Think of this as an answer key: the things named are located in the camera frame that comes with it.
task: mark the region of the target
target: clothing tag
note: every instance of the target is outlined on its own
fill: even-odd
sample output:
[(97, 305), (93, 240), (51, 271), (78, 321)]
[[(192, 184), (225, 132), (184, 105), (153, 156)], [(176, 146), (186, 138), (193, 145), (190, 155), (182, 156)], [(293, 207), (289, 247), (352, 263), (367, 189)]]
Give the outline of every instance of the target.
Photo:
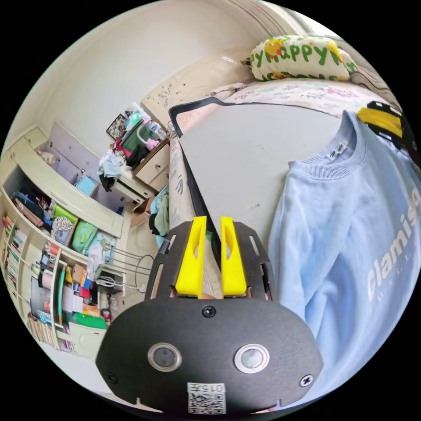
[(338, 147), (333, 150), (329, 155), (326, 156), (329, 161), (333, 162), (338, 155), (340, 155), (348, 146), (348, 142), (343, 142), (338, 145)]

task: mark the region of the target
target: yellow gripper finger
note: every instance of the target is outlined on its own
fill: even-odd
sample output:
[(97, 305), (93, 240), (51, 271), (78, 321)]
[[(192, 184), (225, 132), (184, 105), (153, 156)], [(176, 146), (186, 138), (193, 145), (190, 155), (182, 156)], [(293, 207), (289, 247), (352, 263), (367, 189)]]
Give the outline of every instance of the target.
[(247, 292), (243, 262), (232, 218), (221, 218), (222, 296), (243, 296)]
[(206, 216), (193, 219), (175, 290), (181, 296), (202, 298)]
[(399, 117), (384, 111), (371, 110), (369, 108), (361, 108), (358, 111), (357, 116), (363, 123), (383, 128), (402, 138), (402, 125)]

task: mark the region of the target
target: light blue sweatshirt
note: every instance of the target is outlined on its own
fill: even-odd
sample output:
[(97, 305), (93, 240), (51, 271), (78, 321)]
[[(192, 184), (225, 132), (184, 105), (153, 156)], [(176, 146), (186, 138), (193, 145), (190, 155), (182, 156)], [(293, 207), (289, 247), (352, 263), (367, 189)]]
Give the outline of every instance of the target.
[(295, 406), (349, 380), (405, 310), (421, 268), (421, 176), (347, 111), (321, 154), (289, 167), (269, 239), (274, 299), (306, 321), (325, 364)]

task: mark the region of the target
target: storage box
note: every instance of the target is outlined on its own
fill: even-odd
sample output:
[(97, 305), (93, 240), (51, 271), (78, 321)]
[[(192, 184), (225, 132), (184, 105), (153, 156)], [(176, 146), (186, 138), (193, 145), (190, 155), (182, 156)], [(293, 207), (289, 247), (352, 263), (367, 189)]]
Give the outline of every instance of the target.
[(155, 196), (149, 197), (137, 206), (132, 214), (132, 222), (130, 228), (145, 223), (150, 216), (150, 206), (155, 199)]
[(80, 284), (82, 282), (82, 276), (83, 276), (84, 270), (85, 268), (78, 263), (73, 266), (73, 271), (71, 273), (71, 276), (76, 283)]

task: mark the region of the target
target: pillow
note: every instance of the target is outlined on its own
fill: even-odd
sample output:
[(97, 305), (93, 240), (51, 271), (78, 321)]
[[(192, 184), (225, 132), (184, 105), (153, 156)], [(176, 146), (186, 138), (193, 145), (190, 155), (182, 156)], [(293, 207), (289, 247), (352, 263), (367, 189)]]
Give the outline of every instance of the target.
[(250, 55), (251, 71), (261, 81), (295, 78), (348, 80), (357, 65), (325, 36), (277, 36), (260, 43)]

